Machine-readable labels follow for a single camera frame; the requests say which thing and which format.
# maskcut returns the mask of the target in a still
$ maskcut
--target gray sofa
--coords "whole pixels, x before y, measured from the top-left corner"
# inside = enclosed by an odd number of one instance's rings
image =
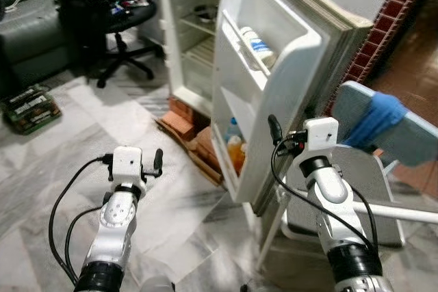
[[[6,6],[15,0],[5,0]],[[0,21],[0,97],[65,67],[66,39],[55,0],[22,0]]]

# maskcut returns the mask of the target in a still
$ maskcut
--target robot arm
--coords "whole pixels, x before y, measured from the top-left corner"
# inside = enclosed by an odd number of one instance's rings
[[[79,291],[118,292],[131,251],[136,229],[138,202],[146,194],[146,176],[162,173],[162,150],[157,150],[154,170],[142,167],[142,150],[118,147],[109,164],[112,192],[99,214],[99,230],[88,250],[75,287]]]
[[[268,119],[277,146],[282,138],[275,121],[273,116]],[[303,131],[294,131],[286,137],[292,146],[279,145],[277,154],[294,157],[292,165],[300,168],[306,179],[307,199],[311,204],[350,224],[349,228],[315,208],[318,236],[333,270],[336,292],[392,292],[391,284],[383,277],[376,250],[370,247],[371,243],[365,244],[365,233],[353,207],[352,188],[331,165],[337,128],[334,118],[307,120]],[[351,228],[362,234],[362,238]]]

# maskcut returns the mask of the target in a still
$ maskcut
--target refrigerator door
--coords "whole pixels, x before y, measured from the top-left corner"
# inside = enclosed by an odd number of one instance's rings
[[[279,119],[285,135],[306,118],[322,115],[371,25],[330,0],[220,1],[212,140],[235,202],[251,202],[255,213],[263,211],[273,191],[268,116]],[[243,27],[276,54],[273,67],[261,61]],[[224,140],[232,117],[247,143],[240,175]]]

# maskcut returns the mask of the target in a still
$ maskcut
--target orange bottle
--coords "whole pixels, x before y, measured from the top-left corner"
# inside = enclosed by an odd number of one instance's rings
[[[242,139],[239,136],[233,135],[230,137],[227,148],[228,148],[228,154],[230,156],[231,163],[233,164],[233,167],[237,173],[240,172],[240,169],[242,169],[243,162],[241,160],[242,158],[242,151],[240,148],[242,147]]]

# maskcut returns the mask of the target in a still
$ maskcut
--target black cable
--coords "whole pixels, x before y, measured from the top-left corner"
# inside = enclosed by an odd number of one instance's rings
[[[82,166],[82,168],[80,168],[78,170],[78,172],[76,172],[76,174],[73,176],[73,178],[67,184],[67,186],[64,188],[62,193],[58,196],[55,204],[53,205],[52,211],[50,213],[50,220],[49,220],[49,245],[50,245],[50,251],[52,252],[53,256],[55,257],[56,262],[66,272],[68,278],[70,278],[70,280],[71,280],[71,282],[73,284],[76,284],[75,283],[75,276],[74,276],[73,273],[70,272],[70,269],[67,267],[67,264],[62,260],[60,254],[57,252],[56,246],[55,246],[55,242],[53,240],[53,222],[54,222],[54,219],[55,219],[56,209],[57,209],[58,204],[61,202],[62,198],[64,197],[64,195],[68,191],[68,189],[75,182],[76,178],[81,174],[81,172],[83,172],[85,170],[85,168],[88,167],[91,163],[94,163],[94,162],[97,162],[97,161],[102,161],[102,160],[103,160],[103,157],[98,157],[96,159],[90,160],[89,162],[84,164]]]
[[[376,249],[374,248],[374,246],[372,245],[372,243],[365,237],[363,236],[363,234],[361,232],[359,232],[355,227],[351,226],[348,222],[346,222],[345,220],[343,220],[342,218],[338,217],[336,214],[334,214],[333,212],[325,209],[324,207],[321,207],[320,205],[308,200],[306,197],[302,196],[301,194],[297,193],[296,191],[294,191],[292,188],[290,188],[289,186],[287,186],[279,177],[279,175],[276,173],[275,171],[275,158],[276,158],[276,154],[279,150],[280,147],[282,147],[282,145],[284,145],[284,143],[287,141],[288,139],[283,139],[281,140],[281,142],[279,142],[274,149],[274,152],[272,152],[271,155],[271,173],[274,176],[275,180],[277,181],[277,183],[284,188],[288,193],[292,194],[293,196],[299,198],[300,200],[310,204],[311,206],[313,206],[314,208],[317,208],[319,211],[330,215],[331,217],[335,218],[338,222],[340,222],[341,224],[343,224],[346,228],[348,228],[349,230],[351,230],[354,234],[356,234],[358,236],[358,238],[360,238],[364,244],[367,246],[367,248],[371,251],[374,251],[376,253],[376,256],[378,256],[378,253],[376,252]]]
[[[370,219],[370,225],[371,225],[371,234],[372,234],[372,241],[374,244],[374,249],[376,252],[378,252],[378,237],[377,237],[377,227],[376,227],[376,220],[374,219],[374,214],[371,210],[370,203],[366,200],[366,198],[353,186],[350,186],[353,190],[353,193],[357,195],[358,198],[362,200],[362,203],[365,205],[365,208],[368,212],[368,217]]]
[[[66,256],[67,267],[70,270],[70,272],[73,274],[73,276],[75,277],[76,282],[78,281],[78,277],[77,277],[77,275],[75,273],[75,270],[73,269],[73,266],[72,266],[71,261],[70,261],[70,251],[69,251],[69,249],[70,249],[71,233],[73,232],[73,228],[75,227],[76,222],[79,219],[81,219],[81,217],[83,215],[86,215],[87,213],[90,213],[90,212],[93,212],[93,211],[96,211],[96,210],[99,210],[99,209],[102,209],[102,206],[82,211],[79,215],[77,215],[73,219],[73,221],[71,222],[71,224],[70,224],[70,226],[68,227],[68,230],[67,230],[66,243],[65,243],[65,246],[64,246],[64,254]]]

